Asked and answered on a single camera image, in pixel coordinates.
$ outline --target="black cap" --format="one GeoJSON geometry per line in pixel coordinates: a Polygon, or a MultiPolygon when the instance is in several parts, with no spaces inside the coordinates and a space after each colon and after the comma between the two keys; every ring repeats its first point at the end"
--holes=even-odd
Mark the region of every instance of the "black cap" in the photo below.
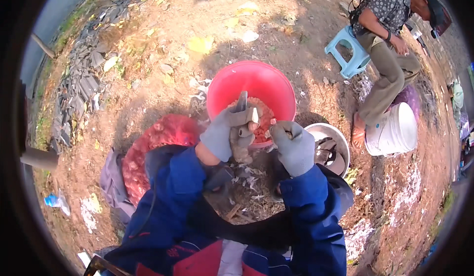
{"type": "Polygon", "coordinates": [[[427,0],[430,9],[431,36],[437,38],[441,36],[451,25],[452,21],[445,7],[438,0],[427,0]]]}

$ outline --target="person in patterned shirt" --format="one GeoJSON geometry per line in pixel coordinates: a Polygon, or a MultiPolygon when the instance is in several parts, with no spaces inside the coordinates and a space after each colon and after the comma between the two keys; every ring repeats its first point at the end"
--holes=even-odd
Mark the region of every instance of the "person in patterned shirt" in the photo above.
{"type": "Polygon", "coordinates": [[[418,59],[399,36],[413,13],[430,22],[434,38],[451,24],[438,0],[362,0],[350,13],[354,35],[381,76],[354,114],[352,145],[356,148],[362,148],[365,126],[375,125],[420,71],[418,59]]]}

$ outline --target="blue jacket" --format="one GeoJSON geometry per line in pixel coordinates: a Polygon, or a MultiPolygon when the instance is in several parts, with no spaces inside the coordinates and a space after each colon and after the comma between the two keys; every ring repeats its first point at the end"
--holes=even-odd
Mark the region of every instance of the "blue jacket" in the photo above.
{"type": "MultiPolygon", "coordinates": [[[[187,213],[200,197],[205,179],[194,148],[174,155],[150,181],[151,190],[140,200],[122,245],[105,259],[136,275],[217,275],[222,240],[204,237],[186,226],[187,213]],[[140,230],[155,187],[155,205],[140,230]]],[[[336,218],[340,200],[320,169],[314,166],[282,181],[280,188],[300,244],[292,247],[291,261],[248,246],[242,255],[243,275],[346,275],[344,233],[336,218]]]]}

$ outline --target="red bucket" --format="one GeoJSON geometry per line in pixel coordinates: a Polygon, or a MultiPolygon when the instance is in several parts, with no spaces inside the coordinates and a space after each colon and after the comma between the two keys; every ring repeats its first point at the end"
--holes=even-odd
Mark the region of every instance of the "red bucket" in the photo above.
{"type": "MultiPolygon", "coordinates": [[[[213,120],[238,99],[241,91],[262,100],[277,120],[294,120],[296,99],[293,87],[276,68],[258,61],[241,61],[221,69],[209,85],[207,110],[213,120]]],[[[265,148],[272,141],[254,143],[250,148],[265,148]]]]}

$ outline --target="person in blue jacket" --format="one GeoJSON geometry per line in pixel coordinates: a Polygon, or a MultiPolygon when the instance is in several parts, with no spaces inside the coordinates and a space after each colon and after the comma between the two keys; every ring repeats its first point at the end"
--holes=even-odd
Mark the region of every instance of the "person in blue jacket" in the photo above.
{"type": "Polygon", "coordinates": [[[279,187],[285,211],[232,225],[203,198],[209,172],[232,156],[229,137],[235,137],[235,127],[252,130],[251,113],[252,108],[226,109],[195,147],[170,145],[152,159],[147,155],[146,163],[155,168],[151,189],[140,200],[122,245],[104,259],[124,272],[147,276],[345,275],[338,220],[350,206],[341,207],[341,198],[352,199],[352,192],[330,183],[334,174],[314,164],[314,137],[297,123],[279,121],[271,127],[278,146],[273,174],[286,177],[279,187]],[[288,247],[291,255],[284,257],[288,247]]]}

